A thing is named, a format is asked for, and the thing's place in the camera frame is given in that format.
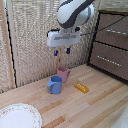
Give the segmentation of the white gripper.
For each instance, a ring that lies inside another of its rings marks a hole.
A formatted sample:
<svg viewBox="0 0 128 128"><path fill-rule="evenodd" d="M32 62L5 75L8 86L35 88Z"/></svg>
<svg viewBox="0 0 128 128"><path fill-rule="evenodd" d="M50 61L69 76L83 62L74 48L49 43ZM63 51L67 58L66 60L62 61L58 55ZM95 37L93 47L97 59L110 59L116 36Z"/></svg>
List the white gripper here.
<svg viewBox="0 0 128 128"><path fill-rule="evenodd" d="M62 34L58 31L50 31L47 34L47 45L49 47L58 47L64 45L72 45L78 43L80 40L80 33ZM66 53L70 54L71 48L67 48ZM54 50L54 56L58 55L58 50Z"/></svg>

